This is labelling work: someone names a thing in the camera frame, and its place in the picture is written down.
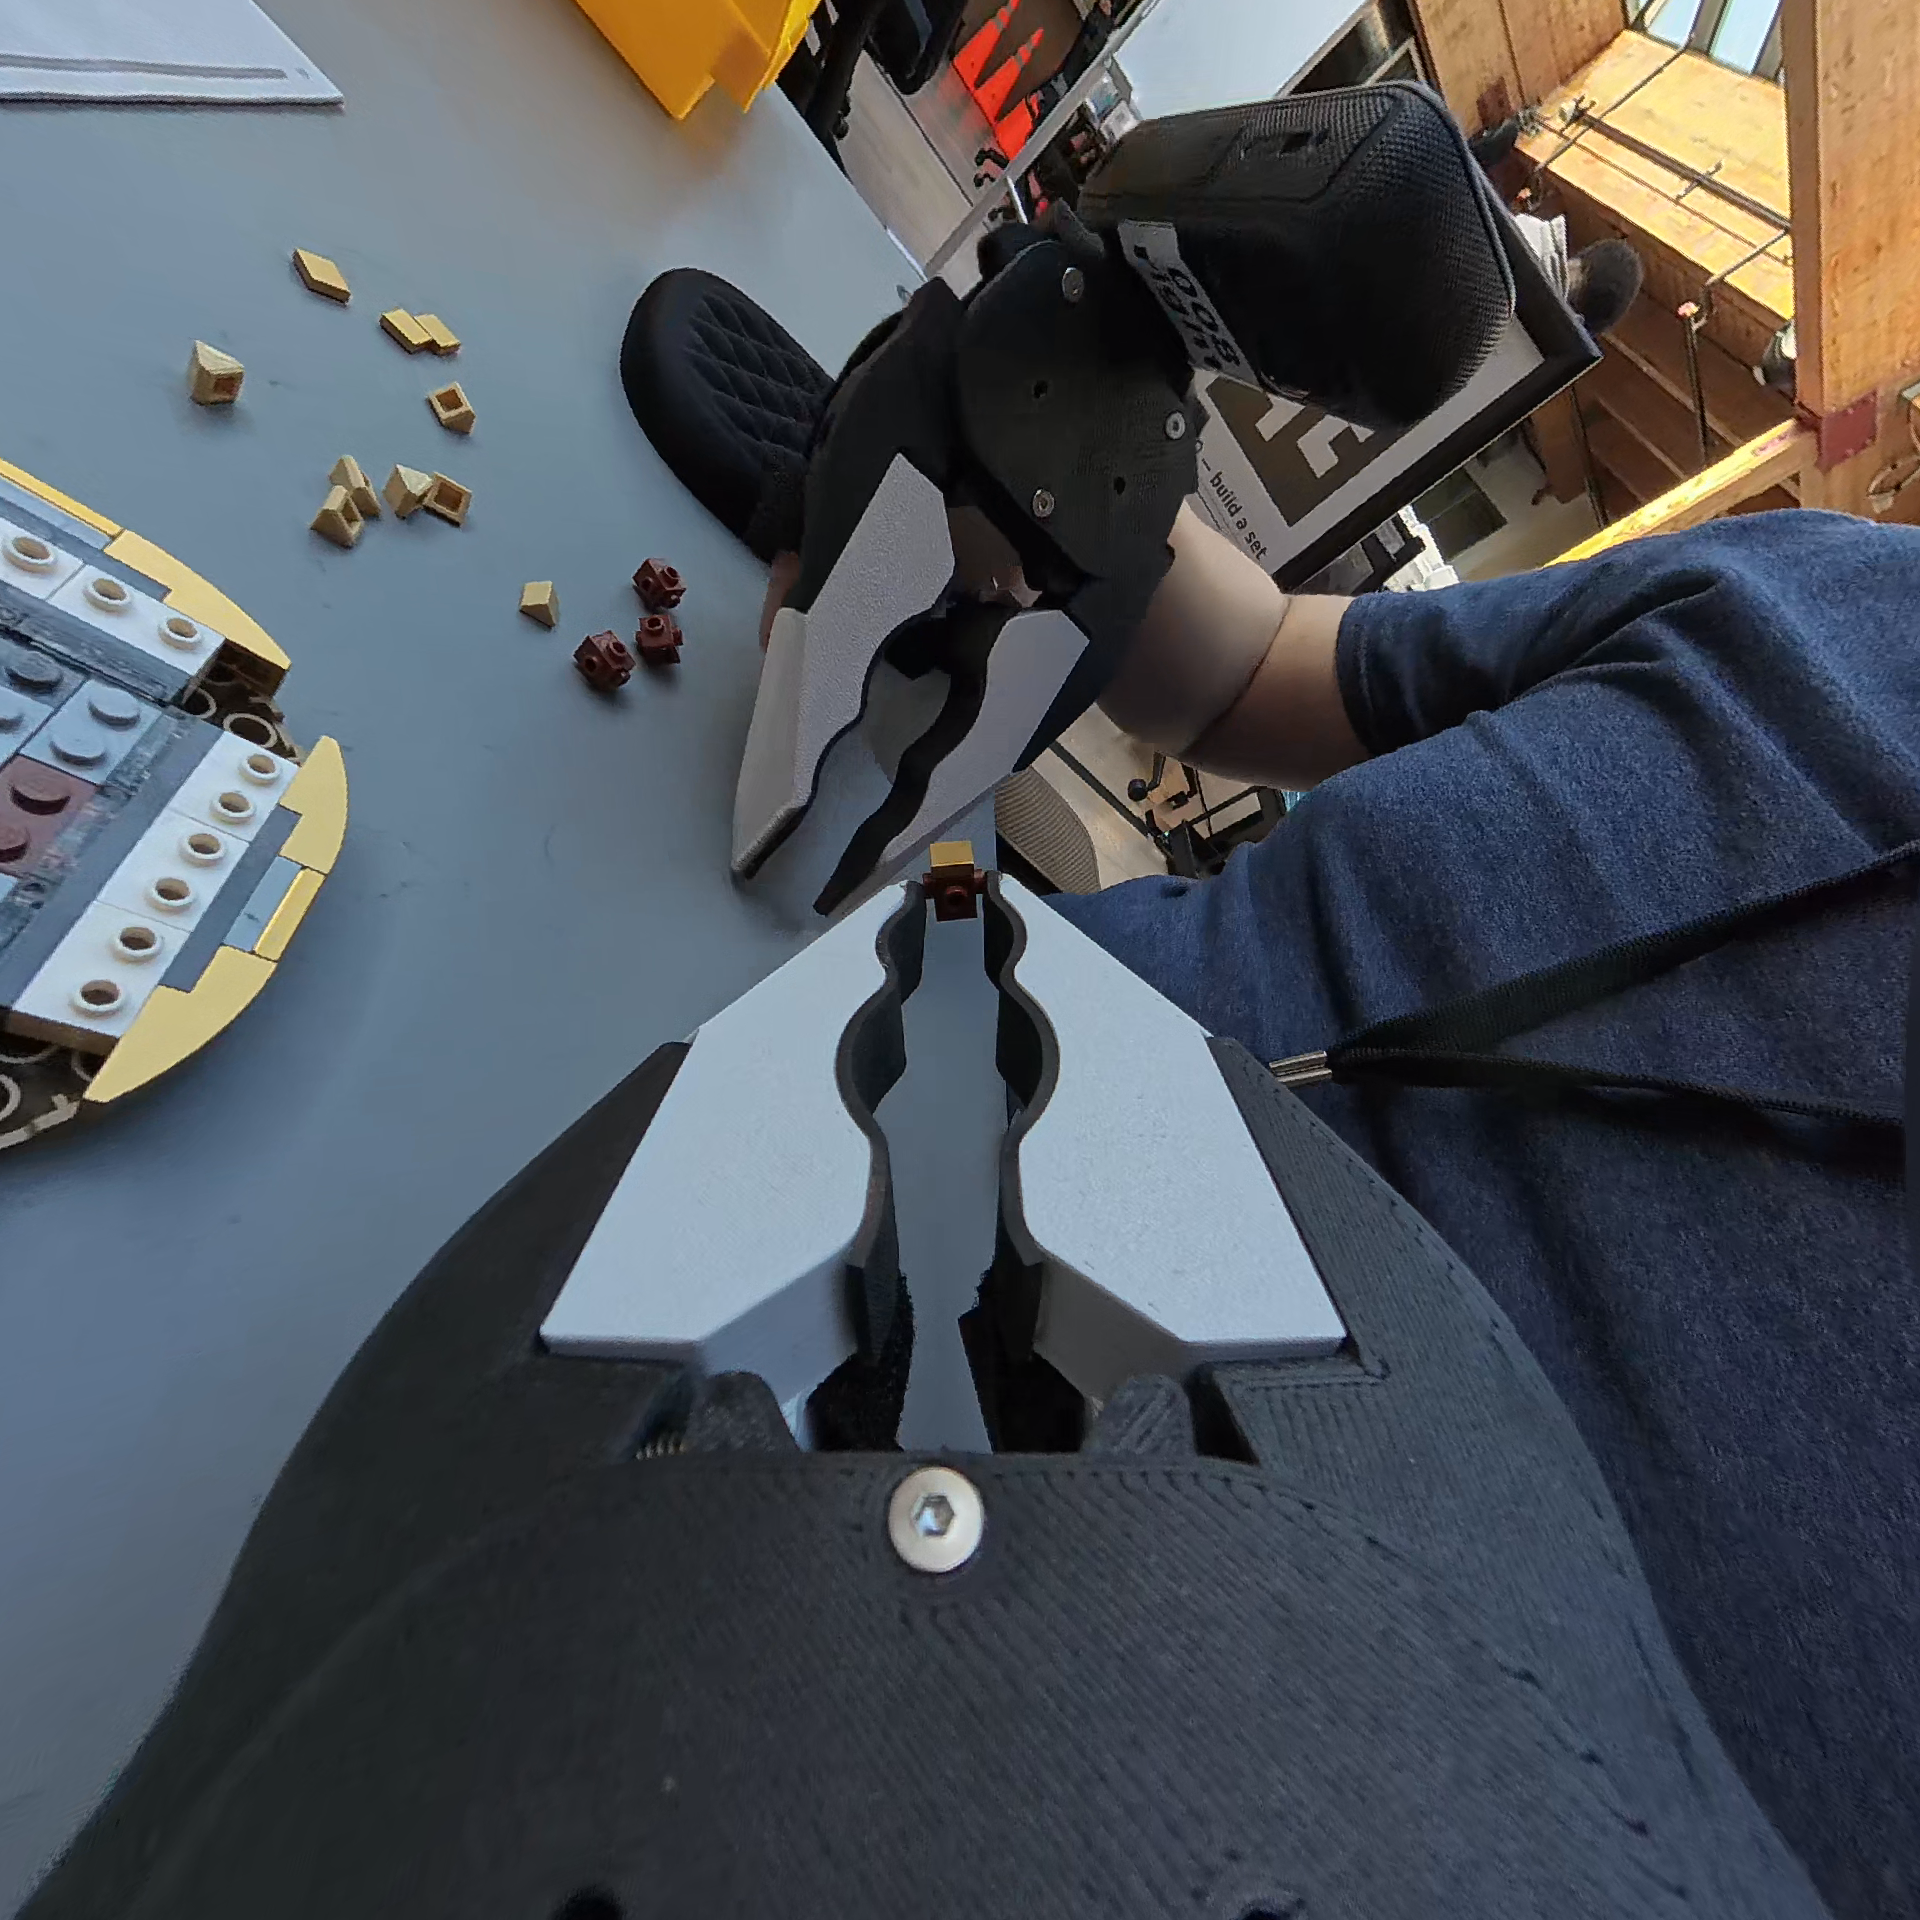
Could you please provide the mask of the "person's right forearm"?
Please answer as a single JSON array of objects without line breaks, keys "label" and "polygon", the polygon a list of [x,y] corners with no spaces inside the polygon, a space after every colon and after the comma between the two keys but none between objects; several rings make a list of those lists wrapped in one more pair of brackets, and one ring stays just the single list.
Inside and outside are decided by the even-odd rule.
[{"label": "person's right forearm", "polygon": [[1338,675],[1353,602],[1285,592],[1183,505],[1168,572],[1096,707],[1133,740],[1216,778],[1312,790],[1370,758]]}]

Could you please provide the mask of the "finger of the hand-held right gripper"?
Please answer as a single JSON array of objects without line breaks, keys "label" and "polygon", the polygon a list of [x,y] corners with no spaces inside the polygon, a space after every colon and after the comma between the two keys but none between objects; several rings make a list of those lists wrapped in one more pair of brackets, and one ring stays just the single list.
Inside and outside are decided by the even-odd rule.
[{"label": "finger of the hand-held right gripper", "polygon": [[944,700],[905,740],[884,799],[856,828],[815,900],[832,920],[880,872],[993,794],[1044,739],[1044,722],[1085,652],[1057,608],[948,608],[912,620],[880,659],[905,682],[944,679]]},{"label": "finger of the hand-held right gripper", "polygon": [[736,880],[752,880],[800,828],[832,748],[863,720],[880,650],[952,576],[944,496],[893,457],[809,608],[772,620],[736,780]]}]

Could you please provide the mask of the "yellow plastic bin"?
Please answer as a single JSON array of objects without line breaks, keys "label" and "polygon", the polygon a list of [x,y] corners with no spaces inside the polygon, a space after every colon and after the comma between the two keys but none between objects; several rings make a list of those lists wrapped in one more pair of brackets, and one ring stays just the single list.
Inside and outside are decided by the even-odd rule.
[{"label": "yellow plastic bin", "polygon": [[579,3],[677,122],[720,90],[751,111],[805,41],[812,3]]}]

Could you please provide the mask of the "round gold lego base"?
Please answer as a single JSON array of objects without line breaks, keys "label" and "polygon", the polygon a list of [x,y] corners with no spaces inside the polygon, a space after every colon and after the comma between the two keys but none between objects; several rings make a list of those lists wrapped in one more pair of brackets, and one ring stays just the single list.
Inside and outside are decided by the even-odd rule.
[{"label": "round gold lego base", "polygon": [[2,464],[2,1148],[104,1114],[273,980],[347,831],[289,655],[193,567]]}]

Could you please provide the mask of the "person's blue t-shirt torso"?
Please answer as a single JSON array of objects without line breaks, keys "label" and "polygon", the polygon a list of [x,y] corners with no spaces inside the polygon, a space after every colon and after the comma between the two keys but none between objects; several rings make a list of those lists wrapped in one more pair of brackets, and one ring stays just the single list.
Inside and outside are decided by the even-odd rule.
[{"label": "person's blue t-shirt torso", "polygon": [[1568,1407],[1836,1916],[1916,1916],[1917,532],[1351,599],[1370,758],[1068,918],[1287,1072]]}]

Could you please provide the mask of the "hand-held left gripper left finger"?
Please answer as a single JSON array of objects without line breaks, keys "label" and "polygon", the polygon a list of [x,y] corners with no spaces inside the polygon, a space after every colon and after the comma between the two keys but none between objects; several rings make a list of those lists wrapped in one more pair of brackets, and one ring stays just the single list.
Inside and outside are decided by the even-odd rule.
[{"label": "hand-held left gripper left finger", "polygon": [[707,1019],[545,1316],[547,1348],[751,1374],[781,1410],[876,1358],[901,1278],[876,1111],[919,983],[907,882]]}]

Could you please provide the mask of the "black white marker sign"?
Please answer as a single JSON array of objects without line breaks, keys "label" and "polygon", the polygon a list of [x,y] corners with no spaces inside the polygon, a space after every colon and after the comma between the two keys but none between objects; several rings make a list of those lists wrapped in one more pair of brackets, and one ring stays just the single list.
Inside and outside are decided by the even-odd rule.
[{"label": "black white marker sign", "polygon": [[1548,295],[1523,303],[1477,376],[1408,427],[1360,427],[1322,404],[1202,376],[1193,508],[1296,588],[1597,362],[1601,344]]}]

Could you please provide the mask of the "black quilted wrist rest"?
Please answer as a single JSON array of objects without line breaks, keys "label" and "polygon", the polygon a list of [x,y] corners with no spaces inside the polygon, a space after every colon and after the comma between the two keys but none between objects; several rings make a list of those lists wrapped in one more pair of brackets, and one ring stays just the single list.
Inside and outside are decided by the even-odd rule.
[{"label": "black quilted wrist rest", "polygon": [[617,376],[663,464],[757,561],[800,550],[802,492],[835,378],[751,295],[661,272],[636,303]]}]

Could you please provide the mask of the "black office chair base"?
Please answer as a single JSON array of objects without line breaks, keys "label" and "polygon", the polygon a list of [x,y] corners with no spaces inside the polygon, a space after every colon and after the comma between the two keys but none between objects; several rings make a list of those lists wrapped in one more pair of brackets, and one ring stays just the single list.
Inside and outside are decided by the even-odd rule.
[{"label": "black office chair base", "polygon": [[1153,752],[1125,786],[1173,879],[1219,876],[1233,854],[1264,841],[1289,814],[1289,796],[1274,786],[1202,776],[1186,761]]}]

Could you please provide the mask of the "scatter of tan lego pieces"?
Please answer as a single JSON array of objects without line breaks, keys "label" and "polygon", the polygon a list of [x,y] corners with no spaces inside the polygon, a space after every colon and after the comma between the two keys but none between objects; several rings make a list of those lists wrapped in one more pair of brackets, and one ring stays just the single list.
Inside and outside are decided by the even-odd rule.
[{"label": "scatter of tan lego pieces", "polygon": [[[337,305],[352,299],[347,278],[329,256],[297,248],[292,270],[307,294]],[[378,324],[405,353],[452,358],[461,347],[460,336],[436,315],[419,315],[395,306],[381,312]],[[245,379],[247,371],[239,358],[211,344],[193,345],[186,392],[194,404],[204,410],[231,408],[242,398]],[[343,456],[328,472],[328,492],[308,528],[337,546],[352,550],[365,526],[385,513],[399,519],[428,513],[445,523],[464,523],[469,508],[472,495],[440,472],[399,464],[376,487],[365,468],[352,456]]]}]

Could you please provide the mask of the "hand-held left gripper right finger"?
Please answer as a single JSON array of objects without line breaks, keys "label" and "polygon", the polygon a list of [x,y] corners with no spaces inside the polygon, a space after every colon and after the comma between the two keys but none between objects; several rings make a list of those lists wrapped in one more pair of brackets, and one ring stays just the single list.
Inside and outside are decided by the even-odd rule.
[{"label": "hand-held left gripper right finger", "polygon": [[1347,1338],[1204,1026],[1020,880],[981,897],[1007,1086],[997,1256],[1008,1360],[1082,1396]]}]

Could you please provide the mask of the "lego instruction booklet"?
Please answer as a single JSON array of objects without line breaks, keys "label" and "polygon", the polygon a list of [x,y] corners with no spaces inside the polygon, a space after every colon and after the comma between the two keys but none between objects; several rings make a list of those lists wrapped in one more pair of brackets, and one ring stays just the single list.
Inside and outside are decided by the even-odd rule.
[{"label": "lego instruction booklet", "polygon": [[4,3],[8,106],[328,106],[343,91],[253,3]]}]

